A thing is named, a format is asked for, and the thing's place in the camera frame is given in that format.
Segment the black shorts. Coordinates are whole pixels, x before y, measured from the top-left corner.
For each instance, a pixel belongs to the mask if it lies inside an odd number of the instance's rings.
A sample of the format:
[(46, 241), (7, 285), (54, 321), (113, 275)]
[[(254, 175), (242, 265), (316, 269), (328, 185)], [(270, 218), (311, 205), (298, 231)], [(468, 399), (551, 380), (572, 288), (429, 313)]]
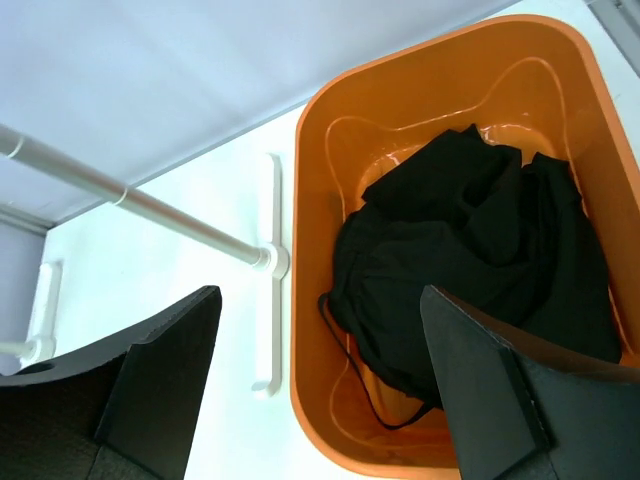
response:
[(442, 404), (420, 298), (447, 291), (502, 322), (616, 363), (609, 272), (567, 161), (447, 130), (369, 185), (342, 225), (319, 311), (350, 334), (356, 372)]

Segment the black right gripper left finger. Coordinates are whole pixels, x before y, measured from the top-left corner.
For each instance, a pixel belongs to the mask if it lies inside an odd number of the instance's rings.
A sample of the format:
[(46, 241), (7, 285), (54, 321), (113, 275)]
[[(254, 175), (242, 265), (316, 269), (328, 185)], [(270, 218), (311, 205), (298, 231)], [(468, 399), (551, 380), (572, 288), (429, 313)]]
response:
[(4, 479), (181, 479), (222, 309), (205, 286), (1, 379)]

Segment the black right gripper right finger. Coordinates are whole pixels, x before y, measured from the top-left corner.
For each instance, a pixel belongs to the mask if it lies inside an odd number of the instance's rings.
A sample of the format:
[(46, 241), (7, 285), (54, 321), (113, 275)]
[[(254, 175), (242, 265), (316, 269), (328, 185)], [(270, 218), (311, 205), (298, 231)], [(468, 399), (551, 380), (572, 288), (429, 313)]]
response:
[(639, 371), (428, 286), (421, 318), (464, 479), (636, 479)]

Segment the orange plastic basket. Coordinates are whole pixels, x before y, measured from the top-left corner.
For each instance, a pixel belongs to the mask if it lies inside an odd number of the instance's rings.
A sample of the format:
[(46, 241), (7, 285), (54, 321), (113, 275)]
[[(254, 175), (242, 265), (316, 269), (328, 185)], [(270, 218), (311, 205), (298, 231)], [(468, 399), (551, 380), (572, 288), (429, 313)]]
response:
[(391, 432), (416, 402), (372, 382), (365, 394), (317, 306), (335, 238), (378, 175), (446, 129), (470, 124), (492, 143), (568, 160), (601, 241), (623, 344), (639, 363), (639, 134), (615, 101), (639, 79), (609, 36), (548, 14), (485, 20), (354, 68), (321, 89), (296, 134), (291, 400), (311, 443), (354, 472), (455, 479), (445, 415)]

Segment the silver clothes rack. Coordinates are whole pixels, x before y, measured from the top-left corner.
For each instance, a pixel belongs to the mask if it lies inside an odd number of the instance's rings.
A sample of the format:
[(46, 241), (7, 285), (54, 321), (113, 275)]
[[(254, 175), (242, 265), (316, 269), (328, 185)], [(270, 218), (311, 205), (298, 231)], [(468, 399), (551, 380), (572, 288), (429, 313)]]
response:
[(251, 390), (260, 399), (278, 392), (283, 377), (281, 290), (290, 266), (289, 252), (281, 240), (282, 171), (278, 156), (266, 153), (256, 161), (261, 244), (254, 246), (5, 125), (1, 127), (1, 154), (269, 275), (258, 293)]

